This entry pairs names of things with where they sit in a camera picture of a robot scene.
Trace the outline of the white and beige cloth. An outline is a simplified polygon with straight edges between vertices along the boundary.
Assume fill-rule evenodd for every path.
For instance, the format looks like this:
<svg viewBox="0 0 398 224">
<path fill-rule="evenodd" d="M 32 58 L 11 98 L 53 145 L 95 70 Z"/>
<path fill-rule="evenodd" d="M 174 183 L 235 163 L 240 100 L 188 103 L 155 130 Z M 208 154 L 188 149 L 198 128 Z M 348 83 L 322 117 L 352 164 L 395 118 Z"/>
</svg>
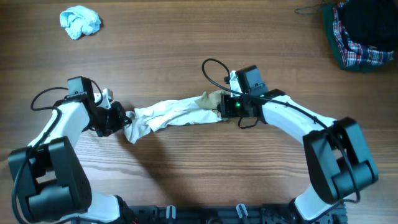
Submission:
<svg viewBox="0 0 398 224">
<path fill-rule="evenodd" d="M 204 92 L 201 96 L 161 101 L 150 107 L 127 111 L 126 115 L 131 118 L 132 123 L 124 127 L 124 135 L 134 144 L 150 132 L 156 132 L 167 126 L 220 122 L 223 119 L 217 111 L 217 106 L 225 93 L 223 90 Z"/>
</svg>

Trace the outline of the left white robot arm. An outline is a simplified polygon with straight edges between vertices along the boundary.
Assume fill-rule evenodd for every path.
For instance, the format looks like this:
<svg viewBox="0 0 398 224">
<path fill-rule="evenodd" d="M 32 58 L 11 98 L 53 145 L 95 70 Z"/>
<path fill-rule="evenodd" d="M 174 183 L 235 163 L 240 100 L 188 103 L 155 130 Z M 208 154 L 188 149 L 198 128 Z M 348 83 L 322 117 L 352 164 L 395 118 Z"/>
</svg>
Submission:
<svg viewBox="0 0 398 224">
<path fill-rule="evenodd" d="M 96 83 L 68 79 L 68 95 L 48 109 L 52 117 L 28 146 L 13 150 L 8 163 L 14 185 L 11 203 L 19 223 L 137 223 L 117 195 L 93 193 L 74 147 L 80 134 L 109 136 L 132 123 L 120 102 L 95 97 Z"/>
</svg>

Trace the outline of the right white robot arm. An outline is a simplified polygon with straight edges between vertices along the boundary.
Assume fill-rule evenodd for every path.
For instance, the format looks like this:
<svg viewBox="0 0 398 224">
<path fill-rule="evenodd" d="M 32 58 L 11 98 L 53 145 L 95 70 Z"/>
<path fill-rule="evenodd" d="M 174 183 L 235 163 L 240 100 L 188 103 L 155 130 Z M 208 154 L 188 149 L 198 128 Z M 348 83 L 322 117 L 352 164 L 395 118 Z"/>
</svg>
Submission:
<svg viewBox="0 0 398 224">
<path fill-rule="evenodd" d="M 342 203 L 358 203 L 360 192 L 377 182 L 376 164 L 353 118 L 322 116 L 281 90 L 269 90 L 255 65 L 228 71 L 224 82 L 228 95 L 218 107 L 222 117 L 255 118 L 303 146 L 310 186 L 291 203 L 301 222 L 315 222 Z"/>
</svg>

